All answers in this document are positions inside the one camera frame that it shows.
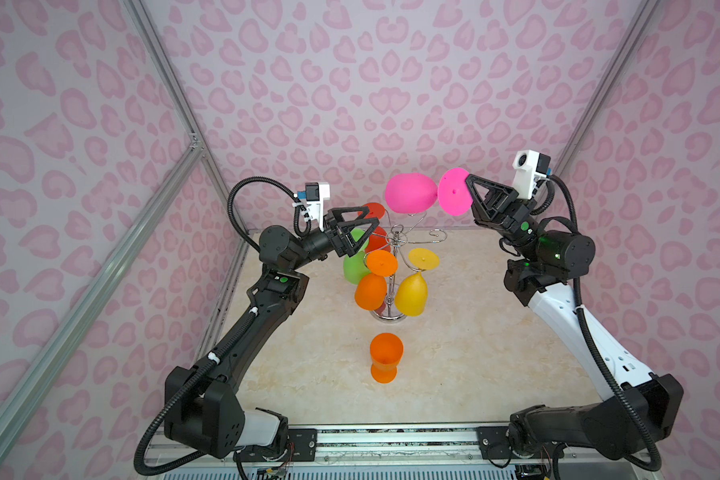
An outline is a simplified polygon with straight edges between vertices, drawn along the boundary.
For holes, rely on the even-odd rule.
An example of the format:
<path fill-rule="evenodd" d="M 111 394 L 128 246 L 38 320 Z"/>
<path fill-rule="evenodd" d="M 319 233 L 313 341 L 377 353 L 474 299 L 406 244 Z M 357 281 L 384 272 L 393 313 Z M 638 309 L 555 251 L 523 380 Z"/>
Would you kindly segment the pink plastic wine glass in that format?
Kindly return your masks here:
<path fill-rule="evenodd" d="M 468 175 L 463 168 L 453 168 L 435 182 L 421 173 L 398 174 L 387 183 L 385 201 L 400 214 L 423 213 L 438 203 L 451 216 L 463 215 L 473 203 L 466 185 Z"/>

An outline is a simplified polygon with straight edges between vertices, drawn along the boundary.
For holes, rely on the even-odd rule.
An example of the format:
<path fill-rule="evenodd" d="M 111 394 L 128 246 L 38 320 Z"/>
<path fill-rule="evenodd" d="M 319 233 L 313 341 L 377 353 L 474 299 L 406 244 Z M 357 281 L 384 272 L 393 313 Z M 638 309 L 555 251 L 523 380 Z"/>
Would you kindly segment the yellow plastic wine glass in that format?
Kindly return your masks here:
<path fill-rule="evenodd" d="M 416 317 L 424 312 L 428 300 L 428 284 L 424 273 L 437 269 L 440 258 L 429 249 L 415 248 L 409 252 L 407 259 L 413 273 L 399 285 L 395 306 L 403 315 Z"/>

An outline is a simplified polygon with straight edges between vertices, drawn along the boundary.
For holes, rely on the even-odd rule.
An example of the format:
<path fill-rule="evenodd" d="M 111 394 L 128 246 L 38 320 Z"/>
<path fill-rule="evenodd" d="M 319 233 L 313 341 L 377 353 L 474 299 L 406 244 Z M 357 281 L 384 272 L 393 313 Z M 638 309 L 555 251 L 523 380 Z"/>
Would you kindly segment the orange back wine glass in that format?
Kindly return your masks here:
<path fill-rule="evenodd" d="M 381 333 L 370 343 L 373 379 L 382 384 L 392 382 L 398 372 L 398 365 L 404 354 L 402 340 L 392 333 Z"/>

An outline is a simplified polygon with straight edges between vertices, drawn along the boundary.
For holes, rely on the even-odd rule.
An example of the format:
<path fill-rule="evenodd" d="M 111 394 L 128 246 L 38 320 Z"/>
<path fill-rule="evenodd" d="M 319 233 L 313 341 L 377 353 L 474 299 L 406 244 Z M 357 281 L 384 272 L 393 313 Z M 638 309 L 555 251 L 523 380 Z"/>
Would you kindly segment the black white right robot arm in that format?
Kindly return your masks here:
<path fill-rule="evenodd" d="M 544 446 L 589 448 L 647 471 L 662 466 L 658 442 L 672 431 L 684 394 L 670 374 L 638 360 L 587 309 L 581 280 L 596 245 L 583 234 L 570 191 L 557 176 L 568 213 L 536 220 L 536 203 L 508 185 L 470 174 L 465 180 L 477 225 L 513 248 L 505 288 L 559 337 L 592 381 L 599 401 L 571 407 L 535 405 L 511 415 L 509 448 L 529 456 Z"/>

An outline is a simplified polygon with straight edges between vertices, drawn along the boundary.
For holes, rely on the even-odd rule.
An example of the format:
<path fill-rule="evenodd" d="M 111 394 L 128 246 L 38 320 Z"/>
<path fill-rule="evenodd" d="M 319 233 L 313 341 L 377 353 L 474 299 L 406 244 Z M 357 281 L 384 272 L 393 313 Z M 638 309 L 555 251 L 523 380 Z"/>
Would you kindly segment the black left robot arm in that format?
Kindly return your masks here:
<path fill-rule="evenodd" d="M 261 275 L 247 290 L 247 310 L 222 339 L 190 368 L 176 368 L 166 381 L 159 424 L 165 436 L 190 448 L 186 464 L 204 456 L 224 459 L 245 448 L 280 457 L 288 420 L 276 412 L 244 410 L 237 392 L 257 354 L 303 300 L 309 278 L 301 268 L 330 253 L 359 253 L 378 226 L 366 206 L 339 207 L 323 226 L 300 238 L 272 225 L 259 237 Z"/>

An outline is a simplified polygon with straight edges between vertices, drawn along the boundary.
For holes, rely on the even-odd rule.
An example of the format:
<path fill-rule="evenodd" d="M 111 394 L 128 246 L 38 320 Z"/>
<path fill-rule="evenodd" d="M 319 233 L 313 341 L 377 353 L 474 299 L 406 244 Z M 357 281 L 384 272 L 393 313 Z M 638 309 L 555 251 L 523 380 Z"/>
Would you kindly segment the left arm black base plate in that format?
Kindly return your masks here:
<path fill-rule="evenodd" d="M 312 462 L 315 460 L 318 431 L 313 428 L 288 428 L 278 432 L 267 446 L 246 447 L 244 462 Z"/>

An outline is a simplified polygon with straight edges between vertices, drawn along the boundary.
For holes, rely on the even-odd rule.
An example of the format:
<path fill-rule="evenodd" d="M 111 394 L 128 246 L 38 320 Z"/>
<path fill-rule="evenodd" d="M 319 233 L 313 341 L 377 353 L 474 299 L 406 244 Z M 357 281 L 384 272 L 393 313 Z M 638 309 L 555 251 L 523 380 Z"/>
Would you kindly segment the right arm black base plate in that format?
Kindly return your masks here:
<path fill-rule="evenodd" d="M 478 426 L 475 429 L 477 444 L 483 460 L 490 460 L 497 465 L 507 461 L 516 462 L 519 460 L 549 460 L 554 451 L 554 443 L 545 443 L 542 446 L 531 447 L 528 451 L 518 454 L 510 446 L 507 436 L 508 427 L 499 426 Z"/>

